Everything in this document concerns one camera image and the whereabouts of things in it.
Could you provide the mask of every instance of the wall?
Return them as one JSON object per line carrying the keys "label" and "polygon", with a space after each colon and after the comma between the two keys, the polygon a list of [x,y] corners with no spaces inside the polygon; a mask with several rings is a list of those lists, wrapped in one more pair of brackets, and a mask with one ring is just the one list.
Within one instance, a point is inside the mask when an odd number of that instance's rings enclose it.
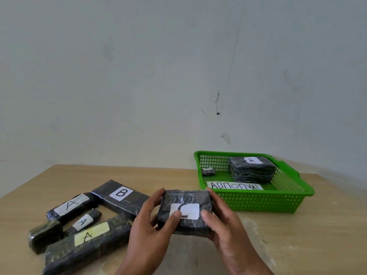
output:
{"label": "wall", "polygon": [[56,163],[195,168],[196,150],[367,187],[366,5],[0,0],[0,195]]}

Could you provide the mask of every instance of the basket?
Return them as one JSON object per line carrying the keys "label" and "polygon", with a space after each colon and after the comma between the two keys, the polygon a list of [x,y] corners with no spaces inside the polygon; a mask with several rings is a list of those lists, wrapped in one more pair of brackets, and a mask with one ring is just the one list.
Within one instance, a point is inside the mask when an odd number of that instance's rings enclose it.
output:
{"label": "basket", "polygon": [[[197,151],[194,153],[199,184],[202,189],[207,181],[233,182],[228,172],[229,157],[264,156],[276,165],[271,183],[261,184],[263,190],[214,189],[232,210],[267,211],[294,213],[306,196],[315,194],[314,189],[300,178],[300,174],[284,161],[278,161],[268,154],[219,151]],[[214,176],[203,177],[201,168],[212,167]]]}

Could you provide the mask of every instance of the unlabeled black package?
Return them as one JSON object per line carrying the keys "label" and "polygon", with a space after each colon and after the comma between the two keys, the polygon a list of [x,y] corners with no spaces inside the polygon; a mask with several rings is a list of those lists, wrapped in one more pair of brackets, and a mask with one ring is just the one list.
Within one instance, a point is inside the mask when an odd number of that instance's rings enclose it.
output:
{"label": "unlabeled black package", "polygon": [[64,237],[76,234],[81,230],[85,230],[93,226],[95,223],[99,221],[101,216],[102,212],[96,209],[91,209],[83,217],[81,217],[78,221],[76,221],[70,228],[64,231]]}
{"label": "unlabeled black package", "polygon": [[202,168],[201,169],[201,175],[203,177],[215,176],[215,170],[212,167],[210,167],[210,168]]}
{"label": "unlabeled black package", "polygon": [[264,156],[230,157],[228,170],[238,183],[270,183],[276,166]]}
{"label": "unlabeled black package", "polygon": [[92,190],[99,203],[116,212],[125,213],[128,220],[133,221],[138,215],[143,203],[149,196],[128,188],[114,180],[109,180],[100,187]]}
{"label": "unlabeled black package", "polygon": [[49,210],[46,216],[48,220],[57,219],[65,225],[80,214],[96,207],[98,207],[97,199],[91,193],[82,193]]}
{"label": "unlabeled black package", "polygon": [[124,214],[49,245],[43,275],[70,274],[129,241],[131,225]]}
{"label": "unlabeled black package", "polygon": [[62,224],[57,220],[46,223],[31,229],[28,233],[28,245],[36,253],[46,251],[47,245],[62,239]]}
{"label": "unlabeled black package", "polygon": [[211,230],[201,218],[203,209],[212,212],[209,191],[166,190],[158,211],[158,227],[162,228],[171,214],[180,210],[181,221],[174,233],[207,237]]}

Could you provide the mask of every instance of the fingernail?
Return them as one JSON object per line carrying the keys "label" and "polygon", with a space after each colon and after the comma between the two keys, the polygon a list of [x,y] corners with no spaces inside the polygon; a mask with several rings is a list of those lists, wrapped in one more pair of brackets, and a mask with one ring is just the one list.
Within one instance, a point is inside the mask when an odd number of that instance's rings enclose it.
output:
{"label": "fingernail", "polygon": [[208,216],[208,211],[207,210],[205,210],[205,209],[203,209],[201,212],[200,212],[200,214],[201,214],[201,217],[207,217]]}
{"label": "fingernail", "polygon": [[173,215],[177,218],[181,218],[181,211],[177,210],[173,213]]}

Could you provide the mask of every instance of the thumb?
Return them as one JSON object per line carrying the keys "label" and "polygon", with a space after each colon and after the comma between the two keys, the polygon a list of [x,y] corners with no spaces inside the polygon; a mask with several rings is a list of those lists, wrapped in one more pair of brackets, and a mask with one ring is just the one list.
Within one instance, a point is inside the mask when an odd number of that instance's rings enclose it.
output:
{"label": "thumb", "polygon": [[181,211],[175,211],[166,221],[160,232],[169,236],[176,230],[178,223],[181,221]]}
{"label": "thumb", "polygon": [[217,216],[205,209],[203,209],[200,214],[205,224],[218,234],[219,239],[225,240],[231,236],[231,232],[227,226],[221,220],[219,220]]}

